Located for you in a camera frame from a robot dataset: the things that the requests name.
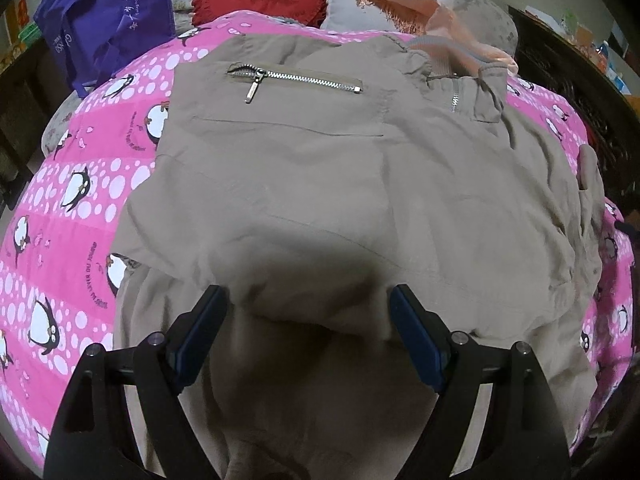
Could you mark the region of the dark wooden side cabinet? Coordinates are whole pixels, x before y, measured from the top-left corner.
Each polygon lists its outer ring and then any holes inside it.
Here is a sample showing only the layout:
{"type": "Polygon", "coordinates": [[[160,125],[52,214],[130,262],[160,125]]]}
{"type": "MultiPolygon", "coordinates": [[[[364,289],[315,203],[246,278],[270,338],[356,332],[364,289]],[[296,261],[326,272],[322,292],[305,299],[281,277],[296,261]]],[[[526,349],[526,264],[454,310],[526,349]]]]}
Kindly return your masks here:
{"type": "Polygon", "coordinates": [[[509,14],[518,29],[520,75],[564,96],[587,127],[605,194],[625,214],[639,207],[639,117],[593,62],[533,16],[509,14]]]}

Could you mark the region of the pink penguin blanket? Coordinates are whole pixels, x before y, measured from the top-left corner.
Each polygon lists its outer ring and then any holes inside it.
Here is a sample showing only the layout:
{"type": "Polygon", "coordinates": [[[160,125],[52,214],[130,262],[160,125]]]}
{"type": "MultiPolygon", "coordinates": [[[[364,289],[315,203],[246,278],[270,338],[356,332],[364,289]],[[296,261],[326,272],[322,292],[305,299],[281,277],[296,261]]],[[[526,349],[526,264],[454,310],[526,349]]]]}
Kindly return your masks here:
{"type": "MultiPolygon", "coordinates": [[[[1,408],[21,445],[43,466],[49,431],[70,375],[88,344],[113,347],[115,295],[124,262],[111,254],[128,195],[155,168],[156,142],[167,118],[174,71],[205,58],[242,32],[300,35],[360,44],[380,30],[334,32],[235,11],[139,56],[80,104],[31,180],[1,244],[1,408]]],[[[564,96],[508,76],[508,103],[555,134],[576,172],[586,123],[564,96]]],[[[598,366],[598,388],[576,440],[623,379],[634,350],[631,244],[608,198],[601,237],[602,278],[582,326],[582,348],[598,366]]]]}

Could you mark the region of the peach fringed cloth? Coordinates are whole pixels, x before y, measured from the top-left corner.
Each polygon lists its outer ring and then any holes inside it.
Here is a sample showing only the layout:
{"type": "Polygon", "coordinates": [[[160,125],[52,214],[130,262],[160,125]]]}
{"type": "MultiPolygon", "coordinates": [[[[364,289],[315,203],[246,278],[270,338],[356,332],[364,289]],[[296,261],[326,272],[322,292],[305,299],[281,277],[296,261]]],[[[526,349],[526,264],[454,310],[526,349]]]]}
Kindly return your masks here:
{"type": "Polygon", "coordinates": [[[503,50],[483,44],[445,3],[446,0],[356,0],[358,6],[375,6],[395,27],[414,36],[454,40],[473,54],[506,66],[510,76],[518,74],[518,63],[503,50]]]}

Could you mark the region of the purple tote bag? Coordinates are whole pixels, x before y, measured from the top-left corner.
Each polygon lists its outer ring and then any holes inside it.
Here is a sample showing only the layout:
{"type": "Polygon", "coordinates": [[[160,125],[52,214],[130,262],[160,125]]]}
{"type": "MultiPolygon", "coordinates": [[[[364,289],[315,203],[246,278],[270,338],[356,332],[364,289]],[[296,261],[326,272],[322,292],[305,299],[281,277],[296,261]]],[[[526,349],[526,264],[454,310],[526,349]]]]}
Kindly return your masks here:
{"type": "Polygon", "coordinates": [[[41,0],[34,20],[81,99],[175,38],[171,0],[41,0]]]}

